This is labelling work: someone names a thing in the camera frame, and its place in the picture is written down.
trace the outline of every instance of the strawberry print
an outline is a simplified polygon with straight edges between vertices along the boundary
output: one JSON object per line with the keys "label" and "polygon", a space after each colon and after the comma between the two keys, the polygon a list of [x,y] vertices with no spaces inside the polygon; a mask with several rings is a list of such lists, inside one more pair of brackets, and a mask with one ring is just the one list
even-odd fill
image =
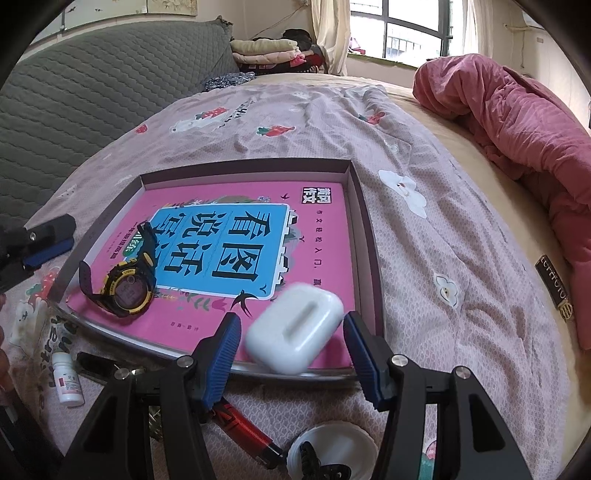
{"label": "strawberry print", "polygon": [[227,108],[219,106],[214,110],[210,110],[209,112],[203,112],[203,113],[199,113],[199,114],[195,115],[195,120],[201,120],[202,118],[208,118],[208,117],[215,118],[218,115],[226,113],[227,111],[228,111]]}
{"label": "strawberry print", "polygon": [[375,115],[372,115],[370,117],[358,115],[358,118],[360,120],[363,120],[364,122],[369,123],[370,125],[377,125],[379,123],[379,121],[384,117],[384,115],[386,115],[384,112],[378,112]]}
{"label": "strawberry print", "polygon": [[265,137],[278,137],[285,132],[295,130],[295,127],[282,127],[281,125],[273,125],[272,127],[259,127],[256,131],[257,135],[264,135]]}

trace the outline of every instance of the blue label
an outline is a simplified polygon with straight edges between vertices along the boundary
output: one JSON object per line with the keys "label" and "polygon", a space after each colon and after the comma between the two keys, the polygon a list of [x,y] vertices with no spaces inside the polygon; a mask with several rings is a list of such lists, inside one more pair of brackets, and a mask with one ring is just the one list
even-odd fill
{"label": "blue label", "polygon": [[211,203],[162,208],[156,233],[157,285],[201,294],[272,297],[290,207],[273,203]]}

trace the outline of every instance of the black watch strap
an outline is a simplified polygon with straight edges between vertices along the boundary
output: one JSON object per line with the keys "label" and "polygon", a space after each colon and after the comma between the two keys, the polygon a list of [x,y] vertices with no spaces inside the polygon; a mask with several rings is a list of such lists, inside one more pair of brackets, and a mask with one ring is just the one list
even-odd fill
{"label": "black watch strap", "polygon": [[92,291],[92,276],[90,273],[90,266],[84,260],[80,260],[78,264],[80,289],[84,295],[92,301],[100,299],[100,295]]}
{"label": "black watch strap", "polygon": [[138,225],[138,232],[144,240],[139,249],[138,261],[146,262],[150,269],[154,271],[158,263],[158,260],[156,259],[156,246],[158,245],[156,234],[154,233],[150,222],[140,223]]}

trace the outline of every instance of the bottle label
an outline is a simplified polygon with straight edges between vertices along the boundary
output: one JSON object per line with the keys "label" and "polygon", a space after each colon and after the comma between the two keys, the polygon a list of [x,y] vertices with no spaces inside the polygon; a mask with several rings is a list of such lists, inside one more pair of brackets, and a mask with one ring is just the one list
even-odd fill
{"label": "bottle label", "polygon": [[82,395],[82,389],[78,382],[78,375],[64,374],[57,378],[57,387],[62,395],[77,394]]}

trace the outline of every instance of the white curtain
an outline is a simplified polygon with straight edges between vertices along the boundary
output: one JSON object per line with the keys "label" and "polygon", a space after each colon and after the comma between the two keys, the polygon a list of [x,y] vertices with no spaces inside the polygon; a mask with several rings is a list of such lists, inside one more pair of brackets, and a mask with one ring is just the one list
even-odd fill
{"label": "white curtain", "polygon": [[463,0],[464,53],[482,53],[492,58],[492,0]]}
{"label": "white curtain", "polygon": [[312,0],[312,25],[332,75],[347,75],[345,60],[351,36],[349,0]]}

